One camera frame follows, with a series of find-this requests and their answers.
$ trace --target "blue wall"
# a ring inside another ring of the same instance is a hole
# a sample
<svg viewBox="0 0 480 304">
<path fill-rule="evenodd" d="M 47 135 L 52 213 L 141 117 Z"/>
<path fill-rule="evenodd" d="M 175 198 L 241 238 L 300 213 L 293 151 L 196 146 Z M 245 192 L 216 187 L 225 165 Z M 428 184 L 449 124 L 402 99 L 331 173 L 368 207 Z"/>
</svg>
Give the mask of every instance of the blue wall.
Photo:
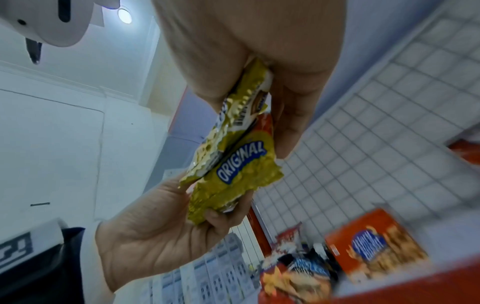
<svg viewBox="0 0 480 304">
<path fill-rule="evenodd" d="M 343 49 L 315 110 L 320 117 L 399 39 L 443 0 L 350 0 Z M 188 167 L 194 150 L 214 124 L 216 114 L 187 90 L 171 133 L 146 190 L 162 180 L 165 169 Z"/>
</svg>

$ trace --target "grid panel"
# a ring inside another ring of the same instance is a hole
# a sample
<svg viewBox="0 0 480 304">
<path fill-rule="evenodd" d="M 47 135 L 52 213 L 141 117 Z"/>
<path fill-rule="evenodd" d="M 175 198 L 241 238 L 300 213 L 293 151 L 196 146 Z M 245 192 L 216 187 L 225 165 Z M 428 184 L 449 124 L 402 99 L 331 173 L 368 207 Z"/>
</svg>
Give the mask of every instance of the grid panel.
<svg viewBox="0 0 480 304">
<path fill-rule="evenodd" d="M 473 207 L 480 174 L 443 144 L 479 121 L 480 6 L 463 0 L 280 161 L 285 177 L 254 196 L 266 232 L 302 221 L 322 241 L 379 205 L 412 225 Z"/>
</svg>

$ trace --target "round light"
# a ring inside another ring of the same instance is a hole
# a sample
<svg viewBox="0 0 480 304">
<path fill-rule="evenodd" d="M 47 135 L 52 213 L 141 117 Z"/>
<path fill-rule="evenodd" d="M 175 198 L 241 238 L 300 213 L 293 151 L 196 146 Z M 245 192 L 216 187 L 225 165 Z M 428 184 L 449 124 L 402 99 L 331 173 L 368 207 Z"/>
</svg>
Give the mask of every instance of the round light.
<svg viewBox="0 0 480 304">
<path fill-rule="evenodd" d="M 123 23 L 126 23 L 126 24 L 132 23 L 132 15 L 126 9 L 119 9 L 118 17 Z"/>
</svg>

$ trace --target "black sleeve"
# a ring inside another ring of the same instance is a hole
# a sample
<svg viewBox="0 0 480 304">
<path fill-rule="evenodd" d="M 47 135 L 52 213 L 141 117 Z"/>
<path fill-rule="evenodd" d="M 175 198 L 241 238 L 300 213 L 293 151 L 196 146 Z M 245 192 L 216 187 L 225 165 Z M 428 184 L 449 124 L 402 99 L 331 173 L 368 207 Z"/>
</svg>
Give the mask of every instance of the black sleeve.
<svg viewBox="0 0 480 304">
<path fill-rule="evenodd" d="M 57 245 L 0 274 L 0 303 L 83 303 L 80 246 L 83 228 L 62 230 Z"/>
</svg>

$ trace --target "hand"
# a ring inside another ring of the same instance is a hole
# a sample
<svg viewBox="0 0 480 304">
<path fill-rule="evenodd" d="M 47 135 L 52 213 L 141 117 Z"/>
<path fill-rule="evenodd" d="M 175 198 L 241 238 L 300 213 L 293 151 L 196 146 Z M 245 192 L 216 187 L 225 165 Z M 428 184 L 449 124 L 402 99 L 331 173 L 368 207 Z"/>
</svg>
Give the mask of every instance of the hand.
<svg viewBox="0 0 480 304">
<path fill-rule="evenodd" d="M 251 56 L 274 73 L 275 151 L 287 157 L 340 55 L 345 0 L 153 0 L 189 87 L 217 111 Z"/>
<path fill-rule="evenodd" d="M 98 227 L 95 239 L 113 292 L 134 279 L 165 273 L 201 257 L 250 209 L 251 191 L 234 211 L 208 210 L 207 222 L 195 226 L 187 221 L 190 196 L 188 187 L 179 189 L 180 178 L 161 183 Z"/>
</svg>

